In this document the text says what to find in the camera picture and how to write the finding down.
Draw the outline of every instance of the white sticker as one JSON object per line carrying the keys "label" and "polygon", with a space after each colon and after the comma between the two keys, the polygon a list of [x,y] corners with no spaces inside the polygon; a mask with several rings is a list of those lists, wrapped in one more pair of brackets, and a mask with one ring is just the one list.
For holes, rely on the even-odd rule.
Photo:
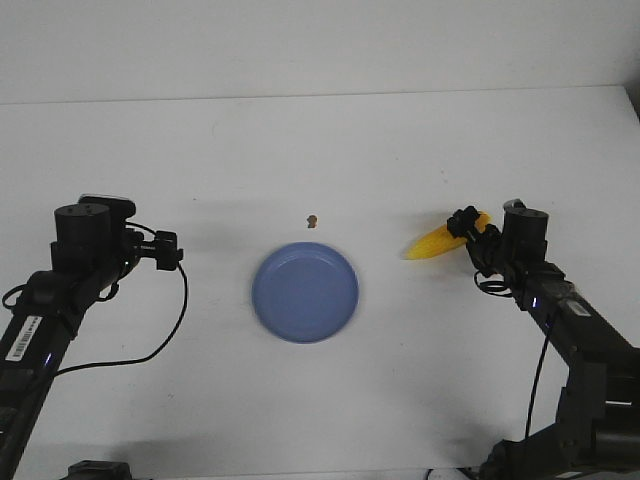
{"label": "white sticker", "polygon": [[19,362],[24,357],[25,352],[27,351],[27,347],[33,336],[38,330],[38,325],[42,321],[42,317],[37,317],[35,315],[29,316],[26,318],[24,323],[22,324],[22,328],[20,329],[20,333],[16,337],[15,342],[13,342],[13,346],[9,353],[7,354],[6,360],[9,362]]}
{"label": "white sticker", "polygon": [[576,475],[582,475],[582,472],[564,472],[560,475],[556,475],[556,478],[571,478],[575,477]]}
{"label": "white sticker", "polygon": [[589,311],[582,305],[580,305],[580,303],[578,303],[576,300],[567,300],[567,307],[569,307],[573,311],[573,313],[575,313],[579,317],[591,316]]}

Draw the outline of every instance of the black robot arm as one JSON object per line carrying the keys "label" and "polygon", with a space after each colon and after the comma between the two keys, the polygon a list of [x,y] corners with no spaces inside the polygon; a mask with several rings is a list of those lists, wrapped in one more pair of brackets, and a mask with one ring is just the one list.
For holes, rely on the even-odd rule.
{"label": "black robot arm", "polygon": [[98,196],[55,211],[52,269],[34,273],[23,286],[0,340],[0,479],[13,477],[87,309],[115,295],[141,257],[156,258],[163,270],[175,270],[182,259],[175,234],[157,232],[146,242],[127,228],[135,211],[130,200]]}
{"label": "black robot arm", "polygon": [[555,423],[520,442],[495,445],[480,469],[484,480],[577,478],[640,469],[640,350],[631,346],[545,261],[548,215],[515,200],[505,204],[502,233],[480,232],[474,207],[448,221],[452,235],[485,277],[503,276],[569,366]]}

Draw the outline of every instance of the blue plate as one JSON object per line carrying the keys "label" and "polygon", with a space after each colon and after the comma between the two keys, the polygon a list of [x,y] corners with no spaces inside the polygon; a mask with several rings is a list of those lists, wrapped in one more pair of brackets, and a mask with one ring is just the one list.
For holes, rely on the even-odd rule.
{"label": "blue plate", "polygon": [[253,306],[273,334],[319,342],[340,330],[358,304],[358,279],[347,260],[320,243],[291,243],[272,253],[253,281]]}

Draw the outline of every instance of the white table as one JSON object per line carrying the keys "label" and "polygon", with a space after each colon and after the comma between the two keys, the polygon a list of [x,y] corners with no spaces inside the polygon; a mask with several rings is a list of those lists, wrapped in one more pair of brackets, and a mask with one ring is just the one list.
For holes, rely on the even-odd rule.
{"label": "white table", "polygon": [[[519,196],[551,215],[548,258],[640,344],[639,155],[617,87],[0,107],[3,290],[49,268],[53,210],[84,192],[176,231],[192,286],[153,362],[54,384],[17,478],[85,458],[164,478],[479,464],[522,437],[543,337],[475,288],[463,249],[403,250],[468,204],[501,226]],[[361,285],[349,325],[314,345],[271,336],[250,303],[259,263],[294,241],[336,247]],[[180,285],[143,262],[64,365],[151,351]],[[534,428],[566,376],[547,361]]]}

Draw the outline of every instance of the small brown object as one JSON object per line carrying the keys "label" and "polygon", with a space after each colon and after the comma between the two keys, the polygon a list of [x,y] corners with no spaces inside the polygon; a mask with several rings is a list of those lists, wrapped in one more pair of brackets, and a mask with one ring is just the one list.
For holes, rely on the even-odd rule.
{"label": "small brown object", "polygon": [[318,217],[316,217],[315,215],[309,215],[309,218],[307,218],[307,222],[309,223],[309,225],[307,225],[307,228],[316,228],[316,225],[318,224]]}

